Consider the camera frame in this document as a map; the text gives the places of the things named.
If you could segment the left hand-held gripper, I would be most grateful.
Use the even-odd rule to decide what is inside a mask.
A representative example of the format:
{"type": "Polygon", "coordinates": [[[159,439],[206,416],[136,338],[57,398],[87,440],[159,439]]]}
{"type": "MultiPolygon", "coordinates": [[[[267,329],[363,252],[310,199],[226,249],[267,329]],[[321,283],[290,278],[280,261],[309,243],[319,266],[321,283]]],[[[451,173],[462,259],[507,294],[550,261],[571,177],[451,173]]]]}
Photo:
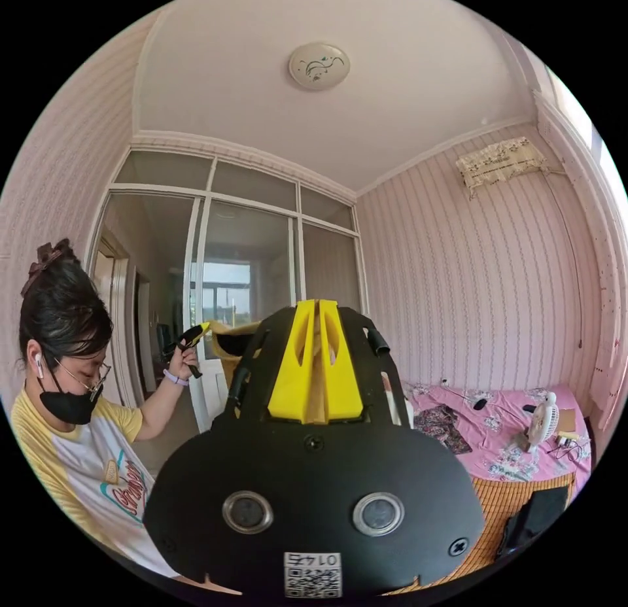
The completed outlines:
{"type": "Polygon", "coordinates": [[[165,346],[164,350],[162,351],[162,360],[164,362],[170,362],[176,350],[179,350],[183,353],[189,349],[194,349],[196,345],[204,338],[206,333],[210,331],[210,329],[210,323],[200,323],[190,327],[183,333],[183,335],[179,337],[178,341],[165,346]]]}

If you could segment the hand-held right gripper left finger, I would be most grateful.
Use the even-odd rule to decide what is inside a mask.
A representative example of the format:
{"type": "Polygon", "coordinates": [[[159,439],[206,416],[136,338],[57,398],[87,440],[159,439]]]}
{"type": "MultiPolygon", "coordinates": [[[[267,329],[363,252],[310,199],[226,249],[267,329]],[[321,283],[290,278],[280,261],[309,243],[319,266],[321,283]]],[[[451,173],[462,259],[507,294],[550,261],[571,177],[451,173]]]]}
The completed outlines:
{"type": "Polygon", "coordinates": [[[268,403],[272,418],[300,424],[317,420],[313,385],[318,355],[318,302],[298,302],[268,403]]]}

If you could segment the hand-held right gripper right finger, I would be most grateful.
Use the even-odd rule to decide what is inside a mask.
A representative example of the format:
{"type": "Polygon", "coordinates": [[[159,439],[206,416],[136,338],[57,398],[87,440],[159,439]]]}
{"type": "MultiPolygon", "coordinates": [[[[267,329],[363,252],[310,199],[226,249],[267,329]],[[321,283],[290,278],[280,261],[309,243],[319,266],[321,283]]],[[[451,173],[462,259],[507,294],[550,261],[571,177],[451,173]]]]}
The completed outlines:
{"type": "Polygon", "coordinates": [[[362,398],[337,302],[319,301],[319,328],[326,423],[359,419],[362,398]]]}

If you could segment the person's left hand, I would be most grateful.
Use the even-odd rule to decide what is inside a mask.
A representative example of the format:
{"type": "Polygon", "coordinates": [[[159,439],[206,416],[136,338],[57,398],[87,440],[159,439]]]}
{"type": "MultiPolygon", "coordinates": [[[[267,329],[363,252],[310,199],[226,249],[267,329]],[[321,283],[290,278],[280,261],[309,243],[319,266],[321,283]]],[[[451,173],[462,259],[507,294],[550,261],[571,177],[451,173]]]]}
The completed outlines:
{"type": "Polygon", "coordinates": [[[178,385],[187,385],[189,379],[194,375],[192,368],[198,367],[198,357],[196,347],[189,347],[185,340],[175,346],[173,355],[168,366],[167,377],[178,385]]]}

